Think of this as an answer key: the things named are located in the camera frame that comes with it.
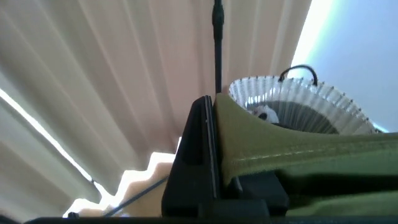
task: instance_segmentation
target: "white wall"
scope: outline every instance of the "white wall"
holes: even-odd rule
[[[388,131],[398,131],[397,10],[397,0],[313,0],[292,63],[311,65]]]

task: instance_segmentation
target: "olive green cushion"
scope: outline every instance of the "olive green cushion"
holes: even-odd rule
[[[340,136],[284,129],[249,114],[223,94],[216,96],[215,108],[226,185],[233,177],[265,170],[281,170],[287,183],[296,177],[314,174],[375,177],[398,174],[396,133]],[[372,215],[386,215],[391,214],[393,208],[397,210],[396,198],[396,191],[382,189],[368,194],[316,195],[310,203],[289,210],[289,214],[341,215],[345,213],[340,210],[360,204],[361,211],[347,212],[347,215],[370,211]],[[384,204],[383,209],[373,209],[372,203],[380,200],[390,203]]]

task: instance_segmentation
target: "vertical blind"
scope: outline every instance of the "vertical blind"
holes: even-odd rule
[[[310,0],[223,5],[224,89],[290,65]],[[0,212],[60,216],[99,202],[91,180],[115,195],[125,170],[174,153],[192,101],[214,96],[212,7],[0,1]]]

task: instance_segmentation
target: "white stuffed toy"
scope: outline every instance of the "white stuffed toy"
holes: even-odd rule
[[[269,106],[258,106],[256,107],[253,111],[252,114],[254,116],[257,116],[264,121],[270,122],[270,123],[279,123],[279,118],[276,112],[269,108]]]

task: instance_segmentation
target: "woven basket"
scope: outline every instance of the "woven basket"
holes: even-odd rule
[[[291,69],[306,68],[313,80],[287,78]],[[377,130],[353,100],[318,79],[312,68],[299,65],[280,77],[247,77],[229,86],[229,95],[245,110],[267,105],[279,123],[299,131],[324,134],[372,134]]]

